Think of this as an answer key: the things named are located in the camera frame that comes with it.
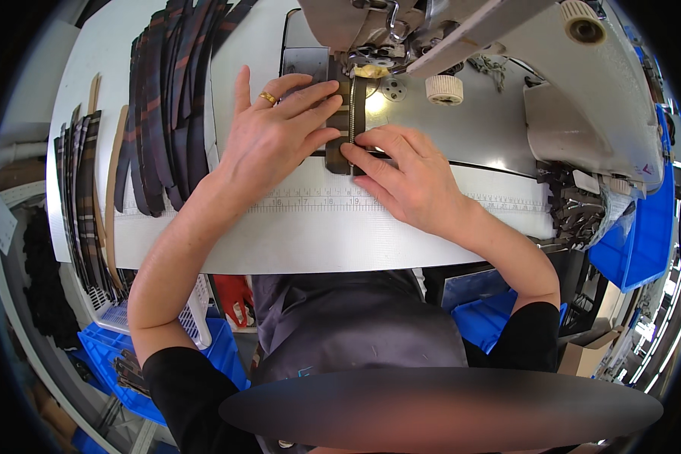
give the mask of hand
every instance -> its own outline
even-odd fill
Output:
[[[288,74],[270,81],[264,92],[279,99],[312,76]],[[341,136],[336,128],[318,129],[343,103],[340,95],[318,101],[337,90],[337,81],[315,84],[293,93],[276,106],[259,97],[250,101],[250,68],[240,70],[235,83],[235,118],[219,166],[213,172],[244,211],[254,204],[313,151]]]
[[[399,221],[451,240],[476,206],[481,208],[459,191],[449,162],[424,133],[389,124],[359,134],[356,143],[379,147],[399,165],[350,143],[340,147],[367,174],[354,182]]]

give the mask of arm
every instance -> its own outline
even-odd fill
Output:
[[[312,77],[289,74],[263,91],[280,98]],[[303,159],[341,135],[318,129],[342,103],[336,81],[293,93],[273,107],[250,100],[250,69],[235,85],[235,118],[217,169],[205,177],[144,259],[128,297],[128,327],[140,365],[168,347],[195,348],[177,317],[187,303],[210,250],[256,201],[287,177]]]
[[[396,169],[366,150],[344,144],[342,153],[367,175],[354,179],[399,221],[452,241],[487,260],[517,294],[512,313],[533,302],[560,307],[560,285],[550,260],[532,241],[459,191],[449,162],[425,135],[394,125],[356,137],[379,147]]]

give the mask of black sleeve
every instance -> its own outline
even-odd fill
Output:
[[[512,314],[499,334],[487,367],[555,372],[559,327],[560,311],[552,304],[537,302],[523,306]]]
[[[182,454],[262,452],[254,434],[219,417],[219,405],[239,390],[199,351],[159,350],[146,360],[142,372]]]

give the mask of white plastic basket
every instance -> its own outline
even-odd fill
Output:
[[[106,295],[97,289],[91,289],[88,295],[81,290],[81,294],[93,322],[99,327],[117,333],[129,334],[126,301],[112,306]],[[199,275],[186,306],[179,314],[179,322],[182,323],[183,328],[199,350],[204,350],[212,344],[212,335],[206,321],[208,306],[207,277]]]

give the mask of person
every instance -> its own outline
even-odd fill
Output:
[[[321,127],[342,103],[340,95],[332,96],[336,81],[301,89],[275,105],[267,97],[279,99],[311,77],[274,79],[263,90],[270,96],[254,103],[249,80],[245,66],[236,79],[235,117],[218,167],[157,239],[128,299],[131,338],[149,392],[184,454],[313,448],[281,447],[277,440],[225,423],[218,408],[237,387],[212,367],[177,319],[218,239],[313,151],[341,135]],[[485,354],[462,339],[447,313],[423,302],[409,270],[254,276],[265,356],[251,377],[253,385],[371,367],[555,372],[560,291],[545,254],[464,196],[448,161],[425,134],[389,124],[359,134],[356,143],[384,150],[398,168],[346,143],[341,152],[366,173],[355,177],[355,184],[399,221],[497,268],[518,294],[509,322]],[[318,448],[313,454],[318,452],[331,451]]]

